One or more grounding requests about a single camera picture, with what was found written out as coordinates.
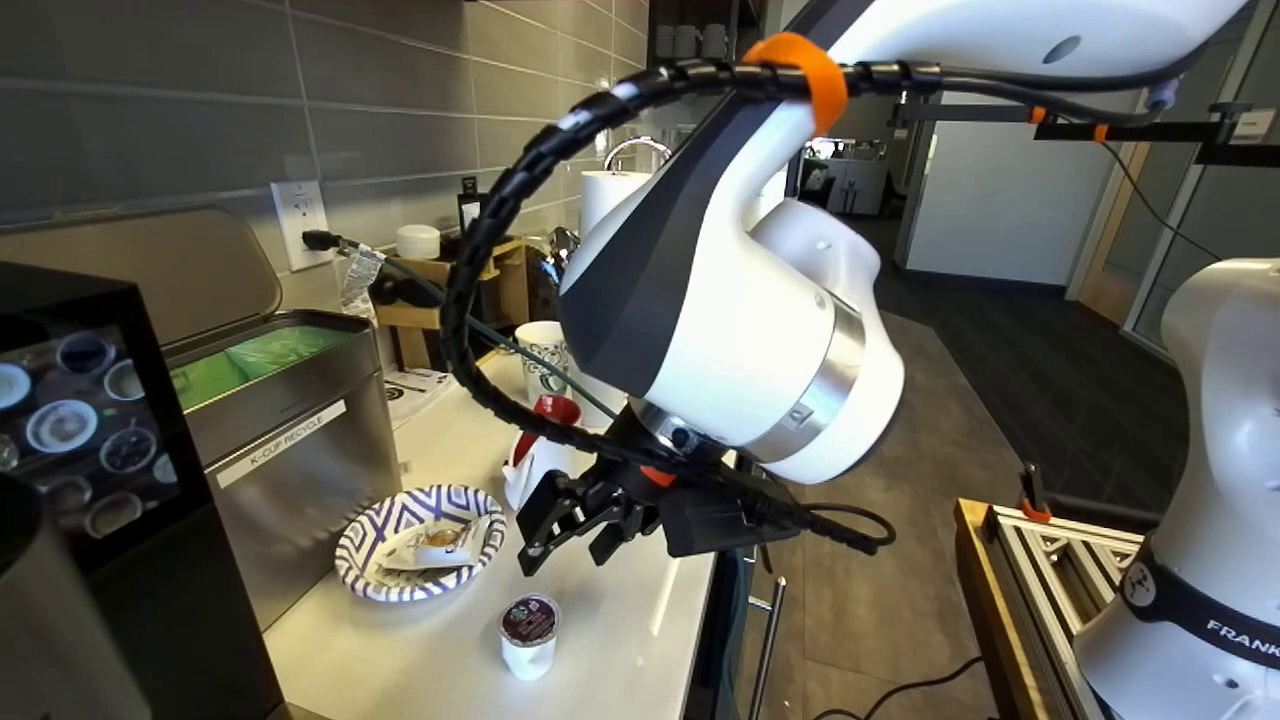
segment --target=blue patterned paper plate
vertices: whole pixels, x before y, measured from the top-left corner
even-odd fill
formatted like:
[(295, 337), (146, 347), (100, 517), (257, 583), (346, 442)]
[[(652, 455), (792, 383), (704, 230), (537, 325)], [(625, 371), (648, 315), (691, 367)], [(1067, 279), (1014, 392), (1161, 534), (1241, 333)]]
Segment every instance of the blue patterned paper plate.
[[(474, 565), (407, 573), (385, 570), (375, 560), (379, 546), (396, 533), (436, 520), (461, 525), (481, 515), (489, 516), (489, 537)], [(338, 539), (333, 566), (342, 583), (360, 597), (411, 602), (444, 594), (470, 580), (493, 561), (506, 537), (502, 505), (489, 493), (463, 486), (431, 486), (393, 495), (361, 512)]]

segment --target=white wall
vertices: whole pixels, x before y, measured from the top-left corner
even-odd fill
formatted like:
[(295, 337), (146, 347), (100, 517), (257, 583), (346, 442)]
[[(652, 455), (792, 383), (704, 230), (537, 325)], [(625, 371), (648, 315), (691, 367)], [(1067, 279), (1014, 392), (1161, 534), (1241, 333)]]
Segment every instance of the white wall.
[[(992, 100), (946, 94), (947, 104)], [(1133, 110), (1137, 92), (1083, 97)], [(1065, 286), (1112, 159), (1021, 123), (938, 123), (906, 266)]]

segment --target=countertop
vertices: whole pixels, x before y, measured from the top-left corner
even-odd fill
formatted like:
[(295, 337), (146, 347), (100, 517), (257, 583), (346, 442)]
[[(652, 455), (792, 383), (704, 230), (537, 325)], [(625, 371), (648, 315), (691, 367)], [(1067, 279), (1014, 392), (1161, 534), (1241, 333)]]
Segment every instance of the countertop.
[[(520, 361), (497, 355), (485, 374), (521, 397)], [(406, 488), (480, 487), (499, 500), (515, 428), (460, 387), (396, 430)], [(330, 720), (397, 717), (680, 717), (710, 587), (713, 555), (673, 560), (662, 530), (626, 543), (603, 568), (588, 538), (568, 542), (525, 578), (513, 532), (471, 583), (416, 603), (358, 598), (330, 574), (264, 638), (288, 702)], [(522, 682), (502, 661), (498, 615), (539, 592), (561, 606), (556, 662)]]

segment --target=floor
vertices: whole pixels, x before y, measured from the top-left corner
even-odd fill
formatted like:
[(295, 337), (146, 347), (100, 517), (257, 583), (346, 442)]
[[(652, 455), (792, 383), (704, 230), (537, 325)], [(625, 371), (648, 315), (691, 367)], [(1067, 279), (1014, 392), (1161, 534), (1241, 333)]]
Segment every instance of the floor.
[(1048, 489), (1161, 512), (1187, 452), (1176, 370), (1046, 287), (902, 273), (896, 219), (850, 225), (884, 259), (881, 309), (933, 328)]
[[(810, 720), (844, 707), (859, 716), (886, 689), (943, 675), (978, 655), (955, 574), (956, 497), (1009, 503), (1020, 461), (964, 373), (928, 327), (886, 316), (906, 363), (897, 419), (876, 452), (803, 501), (846, 502), (892, 521), (899, 539), (868, 557), (813, 536), (771, 546), (788, 583), (763, 717)], [(769, 597), (772, 579), (754, 578)], [(746, 717), (764, 614), (751, 611), (737, 691)], [(955, 683), (896, 697), (877, 720), (995, 717), (982, 667)]]

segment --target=paper towel roll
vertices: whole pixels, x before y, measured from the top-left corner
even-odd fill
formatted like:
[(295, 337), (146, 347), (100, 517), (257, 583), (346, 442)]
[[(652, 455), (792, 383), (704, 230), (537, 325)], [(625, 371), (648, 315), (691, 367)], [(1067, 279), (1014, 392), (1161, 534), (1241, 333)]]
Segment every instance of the paper towel roll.
[(652, 176), (622, 170), (588, 170), (582, 173), (582, 214), (577, 232), (581, 237), (600, 222), (618, 202), (627, 199)]

